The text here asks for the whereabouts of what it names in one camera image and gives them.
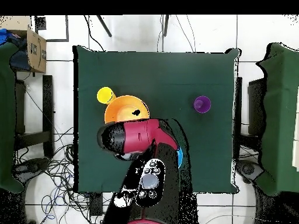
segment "dark green tablecloth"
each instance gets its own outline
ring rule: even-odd
[[[15,74],[9,61],[18,48],[11,43],[0,45],[0,188],[13,193],[23,191],[12,177],[16,127]]]
[[[108,86],[148,106],[151,118],[174,118],[190,146],[193,191],[235,193],[231,184],[234,59],[227,54],[92,52],[77,46],[80,192],[118,191],[130,162],[98,147],[96,133],[106,106],[96,94]],[[211,99],[211,110],[193,109],[197,96]]]
[[[274,196],[282,191],[299,193],[299,172],[292,166],[293,142],[299,87],[299,53],[279,43],[269,44],[265,59],[267,92],[263,99],[266,129],[262,137],[262,166],[256,182]]]

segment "purple cup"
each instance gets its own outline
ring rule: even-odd
[[[211,100],[207,96],[199,96],[194,101],[193,106],[198,113],[206,113],[211,108]]]

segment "orange bowl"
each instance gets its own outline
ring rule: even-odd
[[[147,105],[135,96],[117,97],[106,108],[105,123],[149,118]]]

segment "yellow cup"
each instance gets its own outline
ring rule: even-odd
[[[96,94],[96,98],[100,103],[103,104],[110,104],[115,98],[115,94],[109,87],[103,87],[101,88],[98,93]]]

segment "cardboard box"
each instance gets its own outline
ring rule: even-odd
[[[30,16],[7,17],[11,16],[2,16],[0,18],[0,29],[7,29],[7,31],[17,34],[21,38],[26,38],[28,63],[31,67],[30,71],[45,73],[47,42],[44,38],[31,30]]]

